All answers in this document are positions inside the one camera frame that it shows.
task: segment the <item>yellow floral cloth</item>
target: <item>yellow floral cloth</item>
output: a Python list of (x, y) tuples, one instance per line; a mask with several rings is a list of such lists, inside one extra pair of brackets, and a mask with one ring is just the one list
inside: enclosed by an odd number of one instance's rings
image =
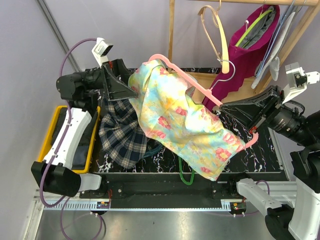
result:
[(215, 181), (245, 143), (191, 96), (194, 87), (160, 60), (144, 62), (128, 82), (138, 93), (129, 101), (148, 138), (161, 142), (198, 174)]

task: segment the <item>yellow tray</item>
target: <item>yellow tray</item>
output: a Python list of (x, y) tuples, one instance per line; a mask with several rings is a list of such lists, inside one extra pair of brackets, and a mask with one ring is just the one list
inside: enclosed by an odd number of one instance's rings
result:
[[(58, 121), (60, 110), (62, 108), (66, 108), (66, 107), (67, 107), (66, 105), (61, 105), (61, 106), (57, 106), (56, 107), (54, 115), (53, 115), (53, 118), (52, 118), (51, 123), (50, 123), (50, 127), (48, 129), (48, 132), (45, 135), (45, 139), (44, 139), (44, 142), (43, 142), (42, 147), (41, 147), (41, 152), (40, 152), (39, 157), (37, 159), (38, 162), (42, 162), (43, 159), (45, 158), (45, 156), (50, 151), (50, 149), (52, 147), (52, 145), (51, 145), (52, 135), (54, 134), (54, 130), (55, 130), (55, 126), (56, 126), (57, 121)], [(93, 150), (94, 150), (94, 145), (95, 145), (95, 140), (96, 140), (96, 133), (97, 133), (97, 130), (98, 130), (98, 122), (99, 122), (99, 119), (100, 119), (100, 111), (101, 111), (101, 108), (98, 106), (97, 107), (98, 117), (97, 117), (97, 119), (95, 121), (93, 132), (92, 132), (92, 135), (91, 135), (89, 151), (88, 151), (88, 155), (86, 157), (86, 162), (85, 162), (84, 169), (72, 170), (76, 174), (86, 174), (86, 173), (89, 172), (90, 164), (92, 162), (92, 153), (93, 153)]]

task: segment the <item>plaid shirt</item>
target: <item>plaid shirt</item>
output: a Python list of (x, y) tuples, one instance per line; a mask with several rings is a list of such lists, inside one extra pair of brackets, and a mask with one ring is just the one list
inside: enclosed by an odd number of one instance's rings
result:
[(107, 114), (100, 125), (102, 149), (109, 157), (130, 169), (143, 157), (147, 137), (138, 123), (135, 109), (128, 99), (104, 101)]

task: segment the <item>clothing rack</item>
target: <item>clothing rack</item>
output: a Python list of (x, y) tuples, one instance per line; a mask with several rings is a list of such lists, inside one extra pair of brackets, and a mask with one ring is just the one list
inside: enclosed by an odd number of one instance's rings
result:
[[(175, 0), (169, 0), (170, 7), (170, 22), (169, 22), (169, 52), (168, 59), (172, 62), (173, 55), (173, 41), (174, 41), (174, 19), (175, 19)], [(206, 2), (219, 2), (219, 0), (205, 0)], [(261, 4), (261, 5), (291, 5), (292, 0), (222, 0), (224, 3), (242, 3), (242, 4)], [(295, 6), (308, 7), (302, 16), (301, 20), (293, 30), (292, 34), (288, 37), (280, 50), (278, 57), (280, 59), (280, 66), (284, 63), (292, 49), (295, 47), (301, 36), (304, 34), (310, 23), (320, 10), (320, 0), (295, 0)], [(265, 90), (270, 81), (272, 80), (271, 74), (268, 71), (263, 79), (260, 80), (255, 89), (251, 89), (253, 95), (259, 94)]]

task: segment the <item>reflective surface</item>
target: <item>reflective surface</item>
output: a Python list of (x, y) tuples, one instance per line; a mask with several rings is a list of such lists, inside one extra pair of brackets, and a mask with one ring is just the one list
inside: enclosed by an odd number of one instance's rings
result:
[[(66, 211), (63, 225), (67, 227), (86, 211)], [(264, 217), (257, 213), (246, 217), (225, 217), (208, 212), (107, 212), (103, 215), (106, 234), (98, 240), (273, 240)], [(65, 239), (59, 227), (60, 211), (45, 210), (37, 240)], [(92, 239), (100, 223), (86, 215), (65, 229), (73, 240)]]

